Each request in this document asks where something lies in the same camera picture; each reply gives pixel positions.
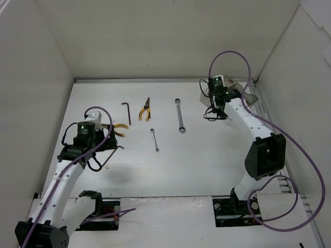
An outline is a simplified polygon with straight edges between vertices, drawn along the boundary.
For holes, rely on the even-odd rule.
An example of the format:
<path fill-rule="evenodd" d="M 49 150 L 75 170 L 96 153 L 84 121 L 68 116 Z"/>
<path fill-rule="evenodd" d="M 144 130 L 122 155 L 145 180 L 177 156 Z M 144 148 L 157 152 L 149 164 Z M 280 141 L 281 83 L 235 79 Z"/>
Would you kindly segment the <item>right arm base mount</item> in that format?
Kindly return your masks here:
<path fill-rule="evenodd" d="M 235 193 L 229 197 L 213 198 L 216 227 L 247 227 L 260 225 L 250 214 L 247 201 L 238 200 Z"/>

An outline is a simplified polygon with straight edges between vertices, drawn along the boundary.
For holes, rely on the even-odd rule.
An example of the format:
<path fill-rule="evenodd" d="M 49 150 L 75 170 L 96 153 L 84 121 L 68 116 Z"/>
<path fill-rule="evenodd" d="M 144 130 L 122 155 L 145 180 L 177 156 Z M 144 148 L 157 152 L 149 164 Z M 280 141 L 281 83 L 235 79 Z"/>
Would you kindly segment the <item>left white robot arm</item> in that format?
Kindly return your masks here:
<path fill-rule="evenodd" d="M 103 212 L 100 192 L 84 190 L 79 194 L 72 210 L 65 211 L 71 191 L 84 172 L 90 167 L 90 159 L 106 150 L 118 148 L 112 124 L 98 120 L 78 124 L 77 136 L 72 145 L 65 145 L 58 156 L 58 164 L 52 182 L 44 198 L 27 221 L 19 221 L 15 235 L 20 247 L 67 247 L 70 236 L 89 217 Z"/>

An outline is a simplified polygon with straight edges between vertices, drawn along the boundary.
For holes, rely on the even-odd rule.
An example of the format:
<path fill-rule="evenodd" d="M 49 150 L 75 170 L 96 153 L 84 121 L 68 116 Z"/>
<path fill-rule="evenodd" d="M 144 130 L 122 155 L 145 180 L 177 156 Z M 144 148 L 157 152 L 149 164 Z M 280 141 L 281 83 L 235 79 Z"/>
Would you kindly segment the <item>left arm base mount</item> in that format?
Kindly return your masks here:
<path fill-rule="evenodd" d="M 79 194 L 79 197 L 88 197 L 95 203 L 95 211 L 90 214 L 85 220 L 93 217 L 117 212 L 121 210 L 121 204 L 118 199 L 103 199 L 102 194 L 96 191 L 84 190 Z M 100 219 L 92 220 L 91 222 L 81 224 L 76 231 L 115 231 L 119 227 L 119 214 L 105 216 Z"/>

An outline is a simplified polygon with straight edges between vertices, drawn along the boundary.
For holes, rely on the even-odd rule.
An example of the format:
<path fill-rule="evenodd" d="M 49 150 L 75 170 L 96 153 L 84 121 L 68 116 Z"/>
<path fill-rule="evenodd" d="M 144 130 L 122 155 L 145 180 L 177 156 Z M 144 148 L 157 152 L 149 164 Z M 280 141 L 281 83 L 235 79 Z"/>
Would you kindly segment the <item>large silver ratchet wrench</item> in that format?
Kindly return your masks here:
<path fill-rule="evenodd" d="M 181 113 L 181 109 L 180 109 L 180 99 L 179 98 L 175 99 L 175 104 L 176 104 L 176 108 L 177 108 L 178 123 L 179 123 L 178 130 L 179 130 L 180 133 L 185 133 L 186 128 L 183 124 L 183 118 L 182 118 L 182 113 Z"/>

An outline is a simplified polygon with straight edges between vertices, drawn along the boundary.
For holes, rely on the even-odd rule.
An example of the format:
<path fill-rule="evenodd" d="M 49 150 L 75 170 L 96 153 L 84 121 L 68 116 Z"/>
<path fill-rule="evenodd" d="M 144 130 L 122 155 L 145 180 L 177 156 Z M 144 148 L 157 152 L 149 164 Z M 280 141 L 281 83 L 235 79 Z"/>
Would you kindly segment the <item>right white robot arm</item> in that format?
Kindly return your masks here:
<path fill-rule="evenodd" d="M 284 168 L 286 140 L 265 126 L 249 108 L 245 93 L 225 86 L 222 75 L 206 81 L 210 109 L 215 120 L 229 119 L 245 134 L 250 148 L 244 160 L 245 173 L 231 190 L 229 207 L 235 213 L 247 208 L 249 194 L 259 190 L 272 176 Z"/>

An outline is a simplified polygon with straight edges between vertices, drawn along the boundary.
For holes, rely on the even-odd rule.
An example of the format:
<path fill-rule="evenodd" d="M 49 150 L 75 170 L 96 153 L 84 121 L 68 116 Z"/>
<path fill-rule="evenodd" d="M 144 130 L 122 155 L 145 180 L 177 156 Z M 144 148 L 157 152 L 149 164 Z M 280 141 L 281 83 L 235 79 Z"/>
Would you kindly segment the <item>small silver ratchet wrench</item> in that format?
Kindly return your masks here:
<path fill-rule="evenodd" d="M 156 152 L 159 152 L 159 148 L 158 148 L 156 137 L 155 137 L 155 130 L 154 129 L 151 129 L 150 132 L 151 132 L 151 135 L 152 135 L 152 138 L 153 138 L 153 142 L 154 142 L 154 146 L 155 146 L 155 151 Z"/>

